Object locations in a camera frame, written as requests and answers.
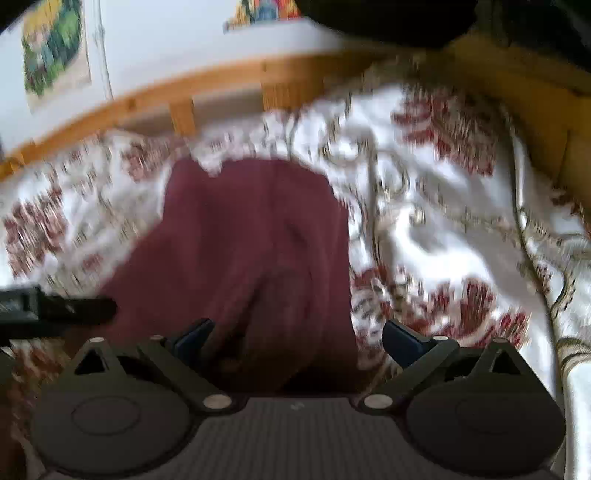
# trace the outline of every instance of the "wooden bed frame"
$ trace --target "wooden bed frame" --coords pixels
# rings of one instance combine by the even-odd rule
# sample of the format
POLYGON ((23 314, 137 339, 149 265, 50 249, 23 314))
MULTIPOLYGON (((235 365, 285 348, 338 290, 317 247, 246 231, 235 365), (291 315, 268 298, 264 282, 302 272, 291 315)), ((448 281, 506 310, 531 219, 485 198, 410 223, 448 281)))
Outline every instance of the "wooden bed frame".
MULTIPOLYGON (((518 48, 499 48, 468 36, 446 51, 427 53, 452 81, 503 101, 520 118, 532 161, 560 186, 591 207, 591 74, 518 48)), ((174 130, 195 135, 192 97, 261 85, 265 110, 298 108, 324 92, 327 78, 361 73, 383 54, 350 51, 247 60, 202 70, 115 99, 10 153, 0 180, 96 132, 168 105, 174 130)))

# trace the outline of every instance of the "maroon fabric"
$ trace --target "maroon fabric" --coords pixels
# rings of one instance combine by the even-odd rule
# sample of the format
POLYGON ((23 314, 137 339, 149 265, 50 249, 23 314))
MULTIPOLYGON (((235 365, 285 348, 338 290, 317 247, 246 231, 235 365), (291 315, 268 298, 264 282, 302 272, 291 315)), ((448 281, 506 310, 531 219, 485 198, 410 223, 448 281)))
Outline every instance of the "maroon fabric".
POLYGON ((170 336, 208 317, 209 378, 229 391, 359 391, 346 209, 327 180, 280 160, 178 162, 162 222, 103 292, 111 341, 170 336))

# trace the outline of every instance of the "blue trigger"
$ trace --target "blue trigger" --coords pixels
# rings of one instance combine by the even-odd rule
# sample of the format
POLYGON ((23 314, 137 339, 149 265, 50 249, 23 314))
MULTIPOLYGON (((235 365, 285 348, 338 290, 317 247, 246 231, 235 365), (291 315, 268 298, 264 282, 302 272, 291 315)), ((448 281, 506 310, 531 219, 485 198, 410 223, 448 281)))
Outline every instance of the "blue trigger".
POLYGON ((170 342, 171 353, 198 372, 201 348, 207 342, 214 327, 215 324, 210 319, 199 320, 188 331, 170 342))
POLYGON ((406 368, 437 345, 437 342, 423 337, 398 322, 388 321, 382 331, 382 344, 386 353, 398 365, 406 368))

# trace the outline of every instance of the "colorful poster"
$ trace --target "colorful poster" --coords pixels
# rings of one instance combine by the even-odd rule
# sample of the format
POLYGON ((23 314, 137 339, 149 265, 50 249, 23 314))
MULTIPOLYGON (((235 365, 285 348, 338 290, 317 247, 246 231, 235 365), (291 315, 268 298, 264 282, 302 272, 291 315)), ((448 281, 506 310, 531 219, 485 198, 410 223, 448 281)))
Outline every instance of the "colorful poster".
POLYGON ((43 0, 22 26, 25 90, 31 110, 90 82, 82 0, 43 0))
POLYGON ((224 30, 300 17, 294 0, 241 0, 234 17, 224 24, 224 30))

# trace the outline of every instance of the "white bedspread with red flowers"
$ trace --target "white bedspread with red flowers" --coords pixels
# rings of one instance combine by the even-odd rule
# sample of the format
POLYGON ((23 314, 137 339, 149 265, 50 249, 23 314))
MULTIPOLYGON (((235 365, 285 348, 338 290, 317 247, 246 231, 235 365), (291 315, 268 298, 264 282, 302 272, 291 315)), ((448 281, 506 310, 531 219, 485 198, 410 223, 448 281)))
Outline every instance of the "white bedspread with red flowers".
MULTIPOLYGON (((561 404, 567 389, 566 476, 588 478, 591 439, 580 432, 591 432, 581 373, 591 365, 591 254, 582 210, 532 172, 496 105, 410 70, 374 67, 325 100, 190 141, 190 151, 211 175, 229 158, 253 156, 325 175, 349 209, 358 368, 381 365, 376 382, 395 372, 381 343, 390 318, 463 346, 508 338, 561 404)), ((92 294, 159 220, 171 166, 185 152, 182 141, 111 132, 6 181, 0 284, 92 294)))

